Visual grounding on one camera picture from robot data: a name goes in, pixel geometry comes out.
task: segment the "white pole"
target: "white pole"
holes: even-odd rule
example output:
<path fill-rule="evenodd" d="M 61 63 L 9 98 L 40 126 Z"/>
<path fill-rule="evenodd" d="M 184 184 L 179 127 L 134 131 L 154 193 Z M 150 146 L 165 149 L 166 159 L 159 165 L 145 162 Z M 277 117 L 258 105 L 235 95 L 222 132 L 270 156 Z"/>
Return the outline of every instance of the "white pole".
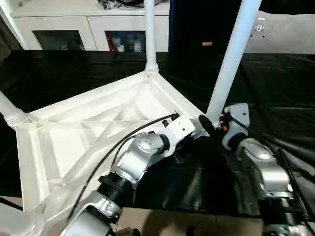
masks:
<path fill-rule="evenodd" d="M 26 119 L 22 110 L 16 108 L 13 103 L 0 91 L 0 113 L 10 126 L 16 126 Z"/>
<path fill-rule="evenodd" d="M 220 124 L 219 117 L 250 37 L 261 1 L 243 0 L 241 3 L 206 114 L 214 127 L 218 127 Z"/>
<path fill-rule="evenodd" d="M 146 71 L 158 72 L 157 53 L 156 53 L 156 37 L 154 22 L 154 0 L 145 0 L 146 11 L 146 48 L 147 48 L 147 64 Z"/>

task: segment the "red object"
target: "red object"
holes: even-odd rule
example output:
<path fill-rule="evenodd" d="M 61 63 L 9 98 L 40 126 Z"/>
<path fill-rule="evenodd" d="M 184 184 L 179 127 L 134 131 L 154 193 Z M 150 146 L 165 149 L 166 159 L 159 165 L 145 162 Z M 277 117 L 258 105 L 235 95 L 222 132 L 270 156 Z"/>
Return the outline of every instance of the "red object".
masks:
<path fill-rule="evenodd" d="M 114 44 L 112 43 L 112 39 L 110 38 L 110 36 L 107 35 L 106 38 L 107 38 L 107 43 L 108 43 L 109 50 L 111 52 L 116 51 L 116 48 L 115 48 Z"/>

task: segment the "wall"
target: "wall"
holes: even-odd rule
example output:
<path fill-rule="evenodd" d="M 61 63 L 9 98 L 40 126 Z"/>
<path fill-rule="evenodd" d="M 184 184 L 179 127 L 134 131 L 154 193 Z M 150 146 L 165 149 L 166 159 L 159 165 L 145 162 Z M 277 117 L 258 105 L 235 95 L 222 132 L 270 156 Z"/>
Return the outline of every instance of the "wall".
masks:
<path fill-rule="evenodd" d="M 250 38 L 247 53 L 315 53 L 315 15 L 273 15 L 265 18 L 265 38 Z"/>
<path fill-rule="evenodd" d="M 22 35 L 19 32 L 10 14 L 12 11 L 28 1 L 29 0 L 0 0 L 0 16 L 3 18 L 4 22 L 23 48 L 26 47 L 26 43 L 23 40 Z"/>

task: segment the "floor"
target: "floor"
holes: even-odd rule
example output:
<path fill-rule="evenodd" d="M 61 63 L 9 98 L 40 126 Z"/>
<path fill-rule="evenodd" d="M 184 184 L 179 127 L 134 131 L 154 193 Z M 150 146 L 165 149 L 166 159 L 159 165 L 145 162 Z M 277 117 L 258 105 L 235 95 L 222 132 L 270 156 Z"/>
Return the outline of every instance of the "floor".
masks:
<path fill-rule="evenodd" d="M 4 197 L 20 205 L 22 199 Z M 59 223 L 50 236 L 57 236 L 64 227 Z M 137 228 L 142 236 L 185 236 L 189 227 L 195 227 L 201 236 L 260 236 L 262 221 L 260 219 L 236 218 L 230 216 L 213 216 L 194 213 L 169 212 L 124 208 L 123 214 L 114 231 L 131 227 Z"/>

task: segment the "black plastic sheet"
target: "black plastic sheet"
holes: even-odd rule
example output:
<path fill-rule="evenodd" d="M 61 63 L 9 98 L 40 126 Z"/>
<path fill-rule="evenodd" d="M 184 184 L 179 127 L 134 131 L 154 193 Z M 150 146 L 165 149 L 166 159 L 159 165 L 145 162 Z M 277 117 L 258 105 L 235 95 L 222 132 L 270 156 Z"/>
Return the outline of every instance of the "black plastic sheet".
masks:
<path fill-rule="evenodd" d="M 161 75 L 206 112 L 222 56 L 157 55 Z M 140 72 L 145 55 L 16 51 L 0 64 L 0 90 L 25 112 Z M 251 128 L 289 146 L 298 184 L 315 209 L 315 57 L 244 55 L 228 104 L 246 102 Z M 20 196 L 14 131 L 0 119 L 0 195 Z M 152 166 L 133 207 L 259 216 L 249 177 L 234 156 L 201 138 Z"/>

